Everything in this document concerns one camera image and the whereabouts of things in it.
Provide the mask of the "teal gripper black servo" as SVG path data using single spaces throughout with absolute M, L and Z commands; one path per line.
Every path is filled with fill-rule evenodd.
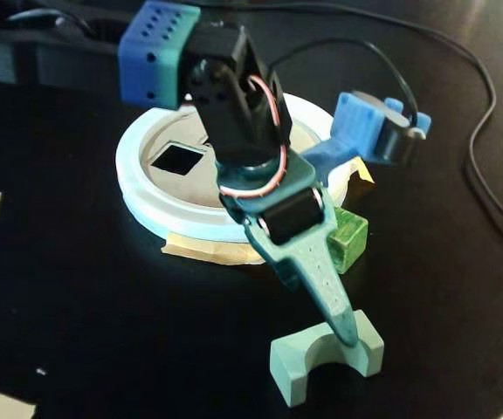
M 347 347 L 359 340 L 354 310 L 321 235 L 307 234 L 333 216 L 331 196 L 314 166 L 292 150 L 256 166 L 217 164 L 221 204 L 244 228 L 252 248 L 295 292 L 300 281 Z

